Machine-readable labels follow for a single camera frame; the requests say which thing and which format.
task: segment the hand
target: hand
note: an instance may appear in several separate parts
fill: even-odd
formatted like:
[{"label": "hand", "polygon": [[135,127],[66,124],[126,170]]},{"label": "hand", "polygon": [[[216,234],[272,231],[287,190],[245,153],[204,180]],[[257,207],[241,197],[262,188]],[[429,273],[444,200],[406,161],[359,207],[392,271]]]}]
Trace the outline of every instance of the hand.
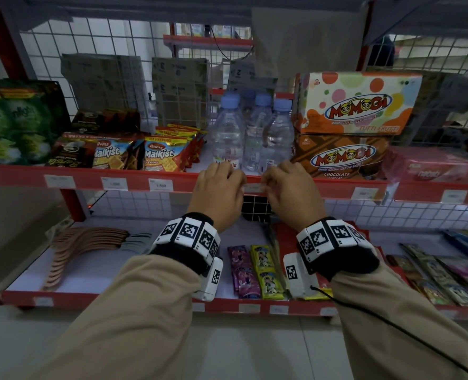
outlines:
[{"label": "hand", "polygon": [[262,175],[265,192],[272,210],[289,226],[300,232],[327,217],[324,200],[304,167],[283,161]]},{"label": "hand", "polygon": [[229,228],[241,215],[246,175],[230,163],[212,163],[199,173],[187,212],[211,217],[218,233]]}]

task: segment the momogi logo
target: momogi logo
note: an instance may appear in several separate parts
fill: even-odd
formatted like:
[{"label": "momogi logo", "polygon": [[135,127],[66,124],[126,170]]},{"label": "momogi logo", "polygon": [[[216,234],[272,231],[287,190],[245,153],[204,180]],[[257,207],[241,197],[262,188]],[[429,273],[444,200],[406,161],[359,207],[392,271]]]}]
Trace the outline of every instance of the momogi logo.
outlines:
[{"label": "momogi logo", "polygon": [[340,168],[362,163],[376,153],[376,148],[366,144],[342,146],[317,154],[310,163],[321,169]]},{"label": "momogi logo", "polygon": [[355,96],[334,104],[326,110],[330,120],[351,120],[383,111],[392,103],[389,95],[370,94]]}]

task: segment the white floor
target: white floor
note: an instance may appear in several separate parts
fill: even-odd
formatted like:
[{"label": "white floor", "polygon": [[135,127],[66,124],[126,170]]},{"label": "white floor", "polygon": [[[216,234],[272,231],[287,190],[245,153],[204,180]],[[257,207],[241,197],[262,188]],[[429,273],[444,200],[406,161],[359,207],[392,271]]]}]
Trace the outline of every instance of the white floor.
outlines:
[{"label": "white floor", "polygon": [[[42,364],[78,314],[0,306],[0,379],[22,379]],[[349,380],[352,374],[341,329],[325,319],[196,313],[185,379],[218,378]]]}]

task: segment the black cable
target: black cable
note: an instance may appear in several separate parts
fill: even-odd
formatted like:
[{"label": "black cable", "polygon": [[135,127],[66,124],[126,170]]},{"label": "black cable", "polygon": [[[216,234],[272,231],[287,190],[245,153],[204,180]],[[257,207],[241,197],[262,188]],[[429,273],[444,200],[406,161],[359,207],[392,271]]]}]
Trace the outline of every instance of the black cable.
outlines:
[{"label": "black cable", "polygon": [[405,328],[403,327],[400,327],[399,325],[393,323],[392,321],[388,320],[388,319],[385,319],[383,316],[380,316],[379,314],[373,312],[373,311],[370,311],[369,309],[367,308],[364,308],[363,306],[358,306],[358,305],[355,305],[355,304],[350,304],[348,302],[344,302],[344,301],[341,301],[341,300],[338,300],[336,298],[333,298],[332,296],[330,296],[329,294],[325,293],[324,291],[320,290],[319,288],[317,287],[314,287],[314,286],[310,286],[311,289],[313,289],[314,291],[318,291],[320,292],[321,294],[324,294],[325,296],[327,296],[330,300],[332,300],[333,302],[341,305],[341,306],[346,306],[347,308],[352,308],[352,309],[355,309],[355,310],[358,310],[358,311],[361,311],[361,312],[364,312],[364,313],[367,313],[375,318],[377,318],[378,320],[382,320],[385,324],[387,325],[390,325],[391,327],[394,327],[395,329],[397,329],[398,331],[400,332],[403,332],[405,335],[411,337],[412,339],[414,339],[415,341],[418,341],[419,343],[421,343],[422,345],[426,346],[427,348],[429,348],[430,350],[432,350],[433,352],[439,354],[440,356],[442,356],[443,358],[446,358],[448,361],[450,361],[451,363],[455,364],[458,368],[462,369],[463,371],[465,371],[467,374],[468,374],[468,368],[461,364],[460,362],[458,362],[455,358],[453,357],[450,357],[449,355],[447,355],[445,352],[442,352],[440,351],[438,348],[435,348],[434,346],[432,346],[431,344],[429,343],[426,343],[424,340],[422,340],[421,338],[415,336],[413,333],[411,332],[408,332]]},{"label": "black cable", "polygon": [[222,50],[220,49],[220,46],[219,46],[218,43],[216,42],[215,33],[212,31],[212,29],[211,29],[211,33],[212,33],[212,37],[215,39],[215,44],[216,44],[216,46],[218,47],[218,50],[219,50],[220,53],[223,55],[223,57],[225,57],[228,61],[234,61],[234,60],[235,60],[235,61],[241,61],[241,60],[244,60],[246,57],[248,57],[248,56],[252,53],[252,50],[253,50],[253,48],[255,47],[254,45],[252,45],[250,51],[249,51],[249,52],[246,54],[246,56],[244,56],[243,58],[241,58],[241,59],[234,59],[234,60],[233,60],[233,59],[230,59],[229,57],[225,56],[225,53],[222,52]]}]

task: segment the left hand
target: left hand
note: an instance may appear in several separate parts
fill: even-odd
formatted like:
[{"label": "left hand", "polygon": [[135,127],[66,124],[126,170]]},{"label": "left hand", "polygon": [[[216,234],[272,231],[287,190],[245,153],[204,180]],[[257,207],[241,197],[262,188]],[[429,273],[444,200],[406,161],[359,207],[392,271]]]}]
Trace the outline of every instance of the left hand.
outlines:
[{"label": "left hand", "polygon": [[212,163],[199,173],[187,212],[211,217],[218,233],[229,228],[241,215],[246,175],[230,163]]}]

